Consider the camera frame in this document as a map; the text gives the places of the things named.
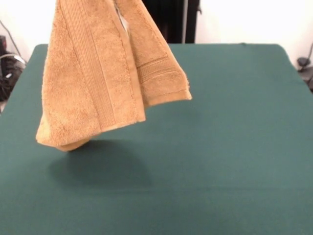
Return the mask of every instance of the black object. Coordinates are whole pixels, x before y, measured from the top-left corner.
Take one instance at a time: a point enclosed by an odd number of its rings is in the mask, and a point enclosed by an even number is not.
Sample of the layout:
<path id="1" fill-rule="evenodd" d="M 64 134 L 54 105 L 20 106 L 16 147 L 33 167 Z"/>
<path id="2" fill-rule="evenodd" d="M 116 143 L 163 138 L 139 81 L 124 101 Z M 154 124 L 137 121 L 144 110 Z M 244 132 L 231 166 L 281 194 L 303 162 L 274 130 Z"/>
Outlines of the black object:
<path id="1" fill-rule="evenodd" d="M 168 43 L 194 43 L 200 0 L 188 0 L 186 36 L 183 42 L 185 0 L 143 0 Z"/>
<path id="2" fill-rule="evenodd" d="M 313 43 L 311 44 L 311 48 L 310 48 L 310 52 L 309 52 L 308 57 L 300 57 L 297 59 L 297 63 L 299 65 L 299 67 L 301 67 L 299 69 L 299 72 L 303 72 L 304 69 L 307 68 L 307 66 L 311 64 L 310 57 L 312 55 L 312 50 L 313 50 Z"/>
<path id="3" fill-rule="evenodd" d="M 0 56 L 6 54 L 6 39 L 5 36 L 0 35 Z M 0 60 L 0 77 L 5 74 L 5 61 Z"/>

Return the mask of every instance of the electronic equipment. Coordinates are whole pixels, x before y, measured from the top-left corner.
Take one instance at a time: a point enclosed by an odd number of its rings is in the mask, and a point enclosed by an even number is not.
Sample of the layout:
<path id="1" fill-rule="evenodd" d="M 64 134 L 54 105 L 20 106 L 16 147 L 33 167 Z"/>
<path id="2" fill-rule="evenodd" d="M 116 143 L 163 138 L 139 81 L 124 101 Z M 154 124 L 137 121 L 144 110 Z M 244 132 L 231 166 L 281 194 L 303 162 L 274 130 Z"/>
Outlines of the electronic equipment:
<path id="1" fill-rule="evenodd" d="M 5 36 L 0 35 L 0 102 L 7 101 L 25 68 L 26 62 L 6 50 Z"/>

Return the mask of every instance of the towel fold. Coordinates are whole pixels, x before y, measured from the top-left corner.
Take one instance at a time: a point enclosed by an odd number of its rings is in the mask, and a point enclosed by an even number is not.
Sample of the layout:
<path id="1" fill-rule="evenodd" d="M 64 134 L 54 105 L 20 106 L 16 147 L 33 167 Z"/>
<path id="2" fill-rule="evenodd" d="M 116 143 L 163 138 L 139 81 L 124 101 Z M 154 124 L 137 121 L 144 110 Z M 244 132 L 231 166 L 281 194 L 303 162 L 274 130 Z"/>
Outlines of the towel fold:
<path id="1" fill-rule="evenodd" d="M 185 73 L 141 0 L 57 0 L 39 143 L 70 151 L 191 99 Z"/>

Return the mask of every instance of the green tablecloth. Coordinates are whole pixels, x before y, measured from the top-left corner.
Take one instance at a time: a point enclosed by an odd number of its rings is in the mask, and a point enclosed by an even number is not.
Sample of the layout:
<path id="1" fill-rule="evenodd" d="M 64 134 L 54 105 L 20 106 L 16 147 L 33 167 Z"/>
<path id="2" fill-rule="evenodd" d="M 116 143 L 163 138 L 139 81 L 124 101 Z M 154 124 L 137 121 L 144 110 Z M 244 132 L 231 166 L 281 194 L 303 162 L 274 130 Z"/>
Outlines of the green tablecloth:
<path id="1" fill-rule="evenodd" d="M 283 49 L 172 49 L 192 101 L 64 153 L 35 142 L 35 48 L 0 117 L 1 235 L 313 234 L 313 97 Z"/>

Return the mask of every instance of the dark green fabric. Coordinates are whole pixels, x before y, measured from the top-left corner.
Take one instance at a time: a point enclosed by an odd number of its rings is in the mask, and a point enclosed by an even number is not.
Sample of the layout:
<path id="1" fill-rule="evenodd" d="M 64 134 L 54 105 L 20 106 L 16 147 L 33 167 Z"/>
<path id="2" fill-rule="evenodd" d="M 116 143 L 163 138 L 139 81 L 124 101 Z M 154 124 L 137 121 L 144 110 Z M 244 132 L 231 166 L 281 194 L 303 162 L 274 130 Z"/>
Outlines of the dark green fabric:
<path id="1" fill-rule="evenodd" d="M 1 235 L 312 235 L 313 97 L 276 45 L 173 45 L 192 101 L 41 146 L 46 46 L 0 117 Z"/>

